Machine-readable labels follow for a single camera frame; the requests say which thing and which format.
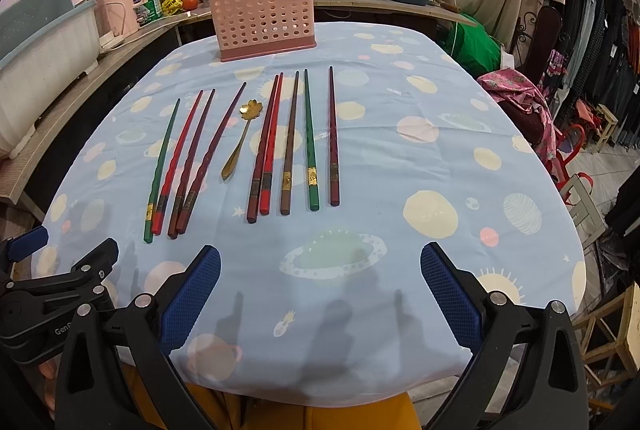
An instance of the light blue tablecloth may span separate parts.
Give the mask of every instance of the light blue tablecloth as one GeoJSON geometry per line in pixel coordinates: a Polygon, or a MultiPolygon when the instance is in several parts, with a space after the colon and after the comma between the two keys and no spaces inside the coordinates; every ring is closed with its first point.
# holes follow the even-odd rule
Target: light blue tablecloth
{"type": "Polygon", "coordinates": [[[585,268],[574,225],[543,165],[489,95],[415,31],[326,23],[316,25],[316,38],[317,48],[231,63],[220,63],[217,41],[208,38],[162,60],[69,170],[47,214],[49,246],[33,259],[34,275],[66,272],[113,237],[120,257],[107,285],[123,306],[142,291],[155,292],[211,244],[222,256],[222,275],[187,343],[171,354],[177,370],[215,389],[315,406],[372,402],[463,370],[470,353],[457,345],[420,275],[420,251],[432,240],[488,290],[539,307],[559,299],[575,311],[585,268]],[[339,207],[328,205],[330,64],[339,207]],[[301,85],[292,211],[283,217],[292,77],[305,68],[321,209],[307,206],[301,85]],[[162,235],[145,244],[150,184],[176,98],[182,103],[174,140],[198,91],[216,89],[195,172],[240,84],[248,82],[240,103],[257,98],[266,108],[280,71],[287,79],[271,214],[254,225],[245,219],[264,115],[250,126],[235,174],[226,183],[220,177],[244,127],[235,113],[187,233],[170,240],[165,220],[162,235]]]}

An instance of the spoon handle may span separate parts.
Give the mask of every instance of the spoon handle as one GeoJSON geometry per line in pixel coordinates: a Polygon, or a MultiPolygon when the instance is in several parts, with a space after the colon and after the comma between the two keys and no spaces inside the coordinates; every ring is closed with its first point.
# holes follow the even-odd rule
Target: spoon handle
{"type": "Polygon", "coordinates": [[[249,124],[251,123],[251,121],[252,120],[250,119],[246,122],[246,125],[244,125],[244,131],[242,132],[242,137],[238,141],[236,149],[231,152],[231,155],[222,168],[222,172],[220,175],[222,176],[223,181],[226,181],[236,169],[236,164],[238,164],[238,158],[240,157],[240,150],[242,149],[242,143],[244,143],[244,138],[246,137],[246,133],[249,130],[249,124]]]}

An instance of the basket base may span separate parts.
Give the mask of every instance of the basket base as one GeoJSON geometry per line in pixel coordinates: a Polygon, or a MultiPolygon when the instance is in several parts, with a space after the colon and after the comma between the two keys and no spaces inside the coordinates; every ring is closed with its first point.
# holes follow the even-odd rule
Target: basket base
{"type": "Polygon", "coordinates": [[[254,56],[265,56],[267,54],[277,54],[288,50],[301,50],[302,48],[313,48],[318,45],[316,36],[304,36],[303,38],[291,38],[280,40],[269,44],[243,45],[242,47],[227,48],[220,50],[220,61],[244,60],[254,56]]]}

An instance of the gold spoon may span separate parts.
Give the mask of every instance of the gold spoon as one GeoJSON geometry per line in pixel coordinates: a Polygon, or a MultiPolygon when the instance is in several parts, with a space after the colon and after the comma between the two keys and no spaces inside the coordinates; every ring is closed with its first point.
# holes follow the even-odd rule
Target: gold spoon
{"type": "Polygon", "coordinates": [[[246,125],[244,125],[244,131],[242,132],[242,137],[238,141],[238,146],[231,153],[225,166],[222,168],[222,180],[226,181],[233,171],[236,169],[236,164],[238,164],[238,158],[240,157],[240,150],[242,149],[242,143],[244,143],[244,138],[246,137],[246,133],[249,130],[249,124],[252,120],[257,118],[262,111],[262,103],[257,102],[255,99],[249,101],[249,103],[244,104],[240,107],[241,117],[246,121],[246,125]]]}

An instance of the silver bolt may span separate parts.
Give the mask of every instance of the silver bolt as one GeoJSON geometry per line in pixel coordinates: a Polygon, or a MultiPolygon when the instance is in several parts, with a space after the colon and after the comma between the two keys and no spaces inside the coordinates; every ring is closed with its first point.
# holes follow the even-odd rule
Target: silver bolt
{"type": "Polygon", "coordinates": [[[564,304],[561,301],[558,301],[558,300],[552,301],[551,308],[559,315],[564,313],[564,304]]]}
{"type": "Polygon", "coordinates": [[[82,305],[80,305],[80,307],[78,307],[78,314],[80,316],[86,316],[87,314],[89,314],[90,310],[91,310],[91,305],[82,304],[82,305]]]}
{"type": "Polygon", "coordinates": [[[151,295],[140,295],[134,303],[136,307],[148,307],[151,303],[151,295]]]}
{"type": "Polygon", "coordinates": [[[507,303],[507,297],[500,293],[500,291],[494,291],[489,295],[489,299],[492,304],[495,305],[505,305],[507,303]]]}

